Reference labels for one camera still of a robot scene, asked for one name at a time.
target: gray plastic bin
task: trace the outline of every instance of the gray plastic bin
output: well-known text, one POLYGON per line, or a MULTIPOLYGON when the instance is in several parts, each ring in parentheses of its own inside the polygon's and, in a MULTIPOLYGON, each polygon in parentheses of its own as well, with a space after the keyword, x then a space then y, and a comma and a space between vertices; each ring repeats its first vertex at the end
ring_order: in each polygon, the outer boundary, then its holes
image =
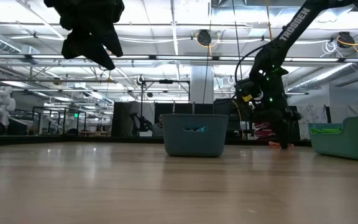
POLYGON ((358 160, 358 117, 346 118, 342 124, 309 124, 311 128, 343 128, 341 133, 310 133, 313 149, 329 156, 358 160))
POLYGON ((217 114, 162 115, 165 151, 170 156, 219 157, 228 120, 217 114))

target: robotic arm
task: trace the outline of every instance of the robotic arm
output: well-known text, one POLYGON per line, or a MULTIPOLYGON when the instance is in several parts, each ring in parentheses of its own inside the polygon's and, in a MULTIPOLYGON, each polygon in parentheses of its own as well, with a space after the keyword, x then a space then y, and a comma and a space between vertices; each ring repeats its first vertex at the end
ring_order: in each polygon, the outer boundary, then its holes
POLYGON ((63 43, 65 59, 84 55, 108 70, 115 69, 105 46, 112 54, 121 57, 121 45, 114 28, 125 9, 122 0, 44 0, 61 16, 60 25, 72 30, 63 43))
POLYGON ((243 104, 251 102, 255 106, 250 119, 258 123, 269 122, 282 149, 286 149, 291 140, 293 122, 301 119, 299 113, 292 112, 288 107, 282 82, 282 76, 288 72, 281 67, 282 63, 290 47, 321 11, 350 4, 358 7, 358 0, 306 0, 278 37, 253 50, 237 64, 235 76, 237 101, 243 104), (237 70, 241 62, 259 49, 261 50, 255 57, 249 78, 237 81, 237 70))
POLYGON ((152 123, 148 121, 145 117, 139 116, 137 113, 131 113, 130 115, 132 121, 132 135, 139 136, 139 132, 147 132, 152 129, 152 123), (139 128, 136 125, 135 118, 139 121, 139 128))

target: wooden floor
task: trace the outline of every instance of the wooden floor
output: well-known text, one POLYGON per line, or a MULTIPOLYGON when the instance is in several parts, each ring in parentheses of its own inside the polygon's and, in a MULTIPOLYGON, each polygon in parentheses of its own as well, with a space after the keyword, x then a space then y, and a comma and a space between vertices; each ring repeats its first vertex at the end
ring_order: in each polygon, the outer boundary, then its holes
POLYGON ((153 144, 4 146, 2 223, 358 224, 358 161, 310 148, 197 159, 153 144))

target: red object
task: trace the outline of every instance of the red object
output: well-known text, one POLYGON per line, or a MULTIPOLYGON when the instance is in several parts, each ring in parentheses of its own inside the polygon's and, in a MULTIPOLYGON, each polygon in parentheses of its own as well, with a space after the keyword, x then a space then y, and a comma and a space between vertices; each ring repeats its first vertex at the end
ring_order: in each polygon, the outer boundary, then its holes
MULTIPOLYGON (((272 148, 280 148, 281 149, 280 143, 277 143, 277 142, 270 141, 270 142, 268 142, 268 145, 272 148)), ((293 148, 295 146, 293 144, 288 144, 288 147, 293 148)))

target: black robotic arm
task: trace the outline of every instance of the black robotic arm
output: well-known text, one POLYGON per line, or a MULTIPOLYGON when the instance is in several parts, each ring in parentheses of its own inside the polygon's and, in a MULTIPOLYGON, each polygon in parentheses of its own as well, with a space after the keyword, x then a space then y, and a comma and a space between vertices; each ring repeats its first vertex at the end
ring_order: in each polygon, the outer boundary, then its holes
POLYGON ((301 119, 301 116, 288 107, 282 82, 282 76, 288 72, 282 68, 282 63, 291 46, 320 12, 350 4, 358 7, 358 0, 307 0, 278 37, 253 50, 237 64, 235 75, 237 101, 247 104, 252 102, 255 109, 250 114, 250 119, 257 123, 269 122, 283 149, 286 149, 288 142, 291 141, 293 122, 301 119), (241 62, 259 49, 261 50, 255 57, 249 78, 238 81, 237 71, 241 62))
POLYGON ((132 121, 132 135, 139 136, 140 132, 147 132, 148 130, 152 129, 152 123, 148 121, 145 117, 139 116, 137 113, 131 113, 129 115, 132 121), (137 118, 139 122, 139 128, 136 125, 135 118, 137 118))

